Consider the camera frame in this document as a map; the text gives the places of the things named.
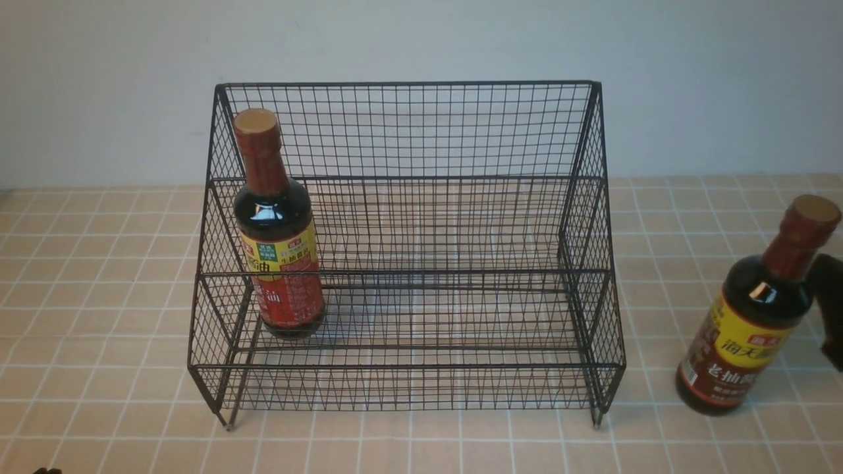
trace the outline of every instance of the bottle neck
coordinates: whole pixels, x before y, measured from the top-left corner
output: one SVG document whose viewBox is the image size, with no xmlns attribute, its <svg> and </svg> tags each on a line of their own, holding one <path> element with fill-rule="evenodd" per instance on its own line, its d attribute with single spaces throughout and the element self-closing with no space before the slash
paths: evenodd
<svg viewBox="0 0 843 474">
<path fill-rule="evenodd" d="M 258 196 L 273 196 L 287 190 L 287 171 L 280 150 L 249 150 L 250 154 L 244 149 L 243 152 L 246 185 L 250 191 Z"/>
<path fill-rule="evenodd" d="M 806 249 L 794 245 L 783 234 L 778 234 L 761 260 L 776 277 L 791 282 L 801 282 L 808 275 L 817 249 Z"/>
</svg>

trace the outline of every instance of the black object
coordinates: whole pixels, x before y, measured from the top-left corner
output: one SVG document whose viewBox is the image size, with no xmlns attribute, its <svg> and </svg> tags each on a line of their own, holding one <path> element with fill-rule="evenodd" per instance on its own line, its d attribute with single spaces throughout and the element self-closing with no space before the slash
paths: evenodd
<svg viewBox="0 0 843 474">
<path fill-rule="evenodd" d="M 843 372 L 843 261 L 827 254 L 817 255 L 808 273 L 808 284 L 823 316 L 823 354 Z"/>
<path fill-rule="evenodd" d="M 261 327 L 232 215 L 233 117 L 278 114 L 327 315 Z M 240 408 L 587 407 L 626 368 L 600 83 L 238 83 L 214 95 L 188 369 Z"/>
</svg>

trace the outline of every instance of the yellow label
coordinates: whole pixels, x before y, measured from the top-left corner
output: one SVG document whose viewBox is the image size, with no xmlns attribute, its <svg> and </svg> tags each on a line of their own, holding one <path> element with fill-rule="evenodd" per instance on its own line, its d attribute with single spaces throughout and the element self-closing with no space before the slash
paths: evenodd
<svg viewBox="0 0 843 474">
<path fill-rule="evenodd" d="M 245 234 L 241 237 L 251 272 L 309 272 L 312 264 L 319 260 L 313 220 L 305 230 L 285 240 L 264 242 Z"/>
<path fill-rule="evenodd" d="M 711 319 L 719 334 L 717 354 L 726 362 L 755 369 L 769 364 L 793 329 L 770 329 L 750 324 L 735 313 L 722 294 L 711 307 Z"/>
</svg>

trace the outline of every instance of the wire rack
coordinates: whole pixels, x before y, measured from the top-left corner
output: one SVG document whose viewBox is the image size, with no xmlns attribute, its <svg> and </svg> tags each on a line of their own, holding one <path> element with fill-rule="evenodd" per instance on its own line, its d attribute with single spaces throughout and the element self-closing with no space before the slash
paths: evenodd
<svg viewBox="0 0 843 474">
<path fill-rule="evenodd" d="M 327 316 L 262 327 L 232 202 L 234 116 L 278 114 Z M 591 410 L 626 368 L 600 83 L 237 83 L 213 101 L 188 369 L 240 409 Z"/>
</svg>

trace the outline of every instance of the white wall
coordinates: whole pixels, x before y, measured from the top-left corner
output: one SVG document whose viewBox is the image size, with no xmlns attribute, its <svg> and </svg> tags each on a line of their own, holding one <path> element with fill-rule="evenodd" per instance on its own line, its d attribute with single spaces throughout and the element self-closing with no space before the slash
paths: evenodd
<svg viewBox="0 0 843 474">
<path fill-rule="evenodd" d="M 612 175 L 841 171 L 842 51 L 840 0 L 4 0 L 0 188 L 201 182 L 251 80 L 596 79 Z"/>
</svg>

